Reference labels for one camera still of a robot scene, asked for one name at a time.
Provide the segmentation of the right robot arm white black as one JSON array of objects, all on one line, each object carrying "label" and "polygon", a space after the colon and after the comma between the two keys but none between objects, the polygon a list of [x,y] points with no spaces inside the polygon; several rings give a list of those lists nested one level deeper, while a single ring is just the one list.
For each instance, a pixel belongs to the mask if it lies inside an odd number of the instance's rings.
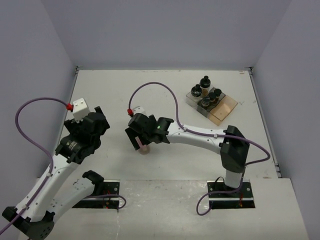
[{"label": "right robot arm white black", "polygon": [[135,113],[125,132],[136,151],[151,143],[166,143],[190,145],[220,155],[225,169],[224,193],[233,197],[241,191],[250,144],[237,127],[229,125],[227,129],[218,130],[193,128],[171,118],[156,119],[154,115]]}]

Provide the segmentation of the black grinder pepper bottle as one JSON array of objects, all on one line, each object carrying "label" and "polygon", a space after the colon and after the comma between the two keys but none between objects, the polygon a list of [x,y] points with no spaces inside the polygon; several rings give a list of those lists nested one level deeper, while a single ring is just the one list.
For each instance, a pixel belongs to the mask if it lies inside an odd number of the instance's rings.
[{"label": "black grinder pepper bottle", "polygon": [[206,109],[211,103],[211,99],[208,96],[205,96],[202,100],[201,100],[201,106]]}]

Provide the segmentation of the brown spice jar black lid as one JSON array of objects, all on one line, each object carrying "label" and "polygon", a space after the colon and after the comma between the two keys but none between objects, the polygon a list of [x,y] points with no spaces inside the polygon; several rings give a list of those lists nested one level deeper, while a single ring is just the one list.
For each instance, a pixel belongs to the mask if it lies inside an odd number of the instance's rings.
[{"label": "brown spice jar black lid", "polygon": [[201,88],[201,97],[205,97],[208,95],[210,86],[211,86],[211,80],[209,79],[208,75],[205,75],[199,82],[200,88]]}]

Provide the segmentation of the pink lid spice jar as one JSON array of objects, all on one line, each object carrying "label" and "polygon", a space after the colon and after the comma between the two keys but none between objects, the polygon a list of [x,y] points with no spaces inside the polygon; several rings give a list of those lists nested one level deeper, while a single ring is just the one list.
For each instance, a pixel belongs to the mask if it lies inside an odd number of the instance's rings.
[{"label": "pink lid spice jar", "polygon": [[135,140],[139,146],[138,152],[141,155],[147,155],[151,150],[150,147],[148,145],[143,144],[138,136],[135,138]]}]

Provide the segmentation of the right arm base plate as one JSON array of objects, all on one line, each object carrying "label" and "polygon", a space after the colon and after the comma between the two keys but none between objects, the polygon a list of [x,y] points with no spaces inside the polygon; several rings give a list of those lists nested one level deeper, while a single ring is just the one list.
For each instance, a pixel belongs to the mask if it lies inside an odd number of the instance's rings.
[{"label": "right arm base plate", "polygon": [[221,177],[218,180],[207,181],[207,191],[223,192],[211,193],[208,195],[209,206],[212,210],[227,210],[227,209],[254,209],[255,201],[252,191],[251,182],[245,179],[242,187],[238,192],[226,194],[226,191],[231,191],[224,184],[224,179]]}]

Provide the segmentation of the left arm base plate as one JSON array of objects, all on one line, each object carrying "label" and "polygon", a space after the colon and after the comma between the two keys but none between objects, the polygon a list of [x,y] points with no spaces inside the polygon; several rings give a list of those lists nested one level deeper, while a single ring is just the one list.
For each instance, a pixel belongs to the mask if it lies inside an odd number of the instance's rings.
[{"label": "left arm base plate", "polygon": [[[119,180],[104,180],[99,192],[93,193],[91,196],[100,195],[118,195],[120,192]],[[86,198],[76,203],[74,209],[114,209],[117,210],[120,207],[120,199],[118,197],[105,197],[105,198]]]}]

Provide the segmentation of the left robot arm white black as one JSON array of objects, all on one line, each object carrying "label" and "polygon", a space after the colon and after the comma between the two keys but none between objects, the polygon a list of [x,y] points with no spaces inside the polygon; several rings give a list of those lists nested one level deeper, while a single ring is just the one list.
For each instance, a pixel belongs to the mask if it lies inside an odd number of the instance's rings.
[{"label": "left robot arm white black", "polygon": [[51,163],[34,188],[19,204],[2,212],[30,240],[47,238],[66,211],[88,196],[101,195],[104,190],[104,178],[88,170],[70,190],[57,194],[70,174],[101,146],[100,137],[110,128],[99,106],[80,122],[69,119],[64,126],[69,134],[60,140]]}]

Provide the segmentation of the black cap bottle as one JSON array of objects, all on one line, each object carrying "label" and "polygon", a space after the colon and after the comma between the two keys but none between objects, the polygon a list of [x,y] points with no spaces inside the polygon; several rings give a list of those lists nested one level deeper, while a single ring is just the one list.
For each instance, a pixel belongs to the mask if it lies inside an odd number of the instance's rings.
[{"label": "black cap bottle", "polygon": [[214,92],[209,92],[208,97],[210,98],[210,103],[215,104],[217,100],[217,95]]}]

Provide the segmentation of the large white salt jar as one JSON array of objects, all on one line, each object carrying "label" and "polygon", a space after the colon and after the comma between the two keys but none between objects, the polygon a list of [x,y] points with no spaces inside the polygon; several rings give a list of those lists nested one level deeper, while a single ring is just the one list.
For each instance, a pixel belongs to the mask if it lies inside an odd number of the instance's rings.
[{"label": "large white salt jar", "polygon": [[193,86],[190,90],[190,94],[193,98],[200,98],[202,96],[202,88],[199,84]]}]

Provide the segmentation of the black label spice bottle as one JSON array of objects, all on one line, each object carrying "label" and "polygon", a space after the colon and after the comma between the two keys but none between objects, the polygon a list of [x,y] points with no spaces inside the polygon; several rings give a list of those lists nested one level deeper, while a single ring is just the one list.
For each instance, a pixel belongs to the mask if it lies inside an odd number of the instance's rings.
[{"label": "black label spice bottle", "polygon": [[219,88],[216,88],[216,89],[214,90],[214,93],[215,93],[215,96],[216,96],[215,99],[218,101],[218,100],[220,99],[221,94],[222,94],[222,90],[219,89]]}]

